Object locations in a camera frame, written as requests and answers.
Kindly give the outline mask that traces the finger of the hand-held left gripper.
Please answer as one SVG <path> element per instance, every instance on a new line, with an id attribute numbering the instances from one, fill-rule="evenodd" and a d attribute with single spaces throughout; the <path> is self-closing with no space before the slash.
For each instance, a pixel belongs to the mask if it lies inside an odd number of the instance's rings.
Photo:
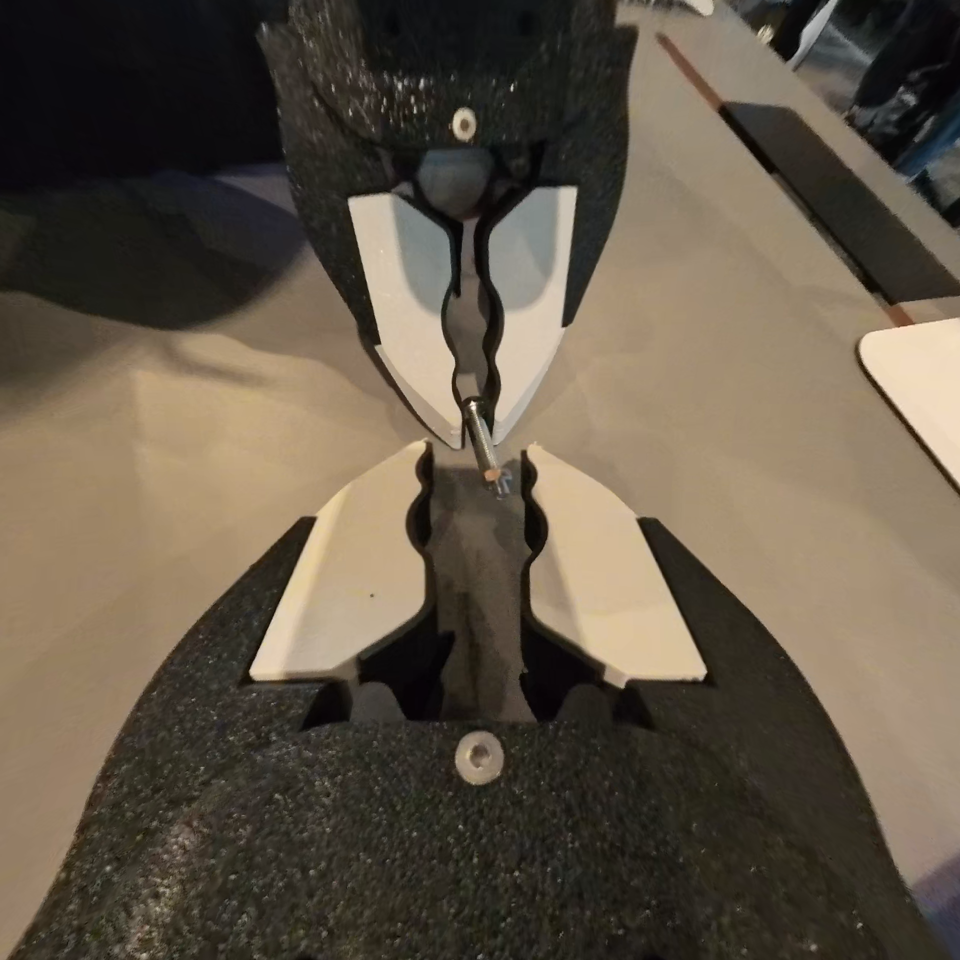
<path id="1" fill-rule="evenodd" d="M 458 268 L 452 231 L 397 193 L 352 197 L 348 209 L 376 324 L 374 349 L 414 413 L 463 447 L 445 312 Z"/>
<path id="2" fill-rule="evenodd" d="M 499 340 L 491 436 L 502 442 L 540 387 L 564 335 L 575 186 L 537 187 L 490 230 L 486 276 Z"/>

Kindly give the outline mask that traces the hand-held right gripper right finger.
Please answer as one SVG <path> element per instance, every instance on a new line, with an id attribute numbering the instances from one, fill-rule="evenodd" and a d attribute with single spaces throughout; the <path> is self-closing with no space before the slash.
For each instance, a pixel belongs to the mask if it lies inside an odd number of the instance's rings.
<path id="1" fill-rule="evenodd" d="M 540 444 L 526 449 L 546 522 L 530 566 L 530 607 L 614 688 L 701 683 L 708 668 L 639 518 L 610 489 Z"/>

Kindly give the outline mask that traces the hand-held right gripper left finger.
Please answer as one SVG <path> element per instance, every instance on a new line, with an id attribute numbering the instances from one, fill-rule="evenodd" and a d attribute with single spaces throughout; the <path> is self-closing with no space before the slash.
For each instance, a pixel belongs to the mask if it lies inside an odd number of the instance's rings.
<path id="1" fill-rule="evenodd" d="M 408 443 L 313 515 L 253 655 L 252 682 L 355 682 L 363 656 L 426 612 L 427 561 L 413 520 L 432 453 L 426 439 Z"/>

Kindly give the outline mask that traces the silver threaded bolt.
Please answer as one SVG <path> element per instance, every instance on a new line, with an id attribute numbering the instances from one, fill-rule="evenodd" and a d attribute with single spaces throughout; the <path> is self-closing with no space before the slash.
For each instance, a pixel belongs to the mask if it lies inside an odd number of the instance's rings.
<path id="1" fill-rule="evenodd" d="M 483 401 L 471 396 L 461 404 L 462 421 L 469 438 L 477 469 L 487 486 L 497 486 L 502 477 L 495 445 L 484 415 Z"/>

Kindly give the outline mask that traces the black flat panel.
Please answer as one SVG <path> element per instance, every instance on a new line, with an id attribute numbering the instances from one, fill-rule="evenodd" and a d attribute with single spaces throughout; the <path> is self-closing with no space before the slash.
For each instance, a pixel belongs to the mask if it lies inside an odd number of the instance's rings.
<path id="1" fill-rule="evenodd" d="M 721 118 L 889 305 L 958 297 L 958 278 L 794 110 L 725 102 Z"/>

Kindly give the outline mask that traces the white flat board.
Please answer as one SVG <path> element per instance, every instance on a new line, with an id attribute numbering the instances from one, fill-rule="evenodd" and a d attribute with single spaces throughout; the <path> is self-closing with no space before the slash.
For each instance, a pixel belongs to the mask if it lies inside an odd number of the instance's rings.
<path id="1" fill-rule="evenodd" d="M 959 486 L 959 318 L 877 330 L 862 369 L 954 487 Z"/>

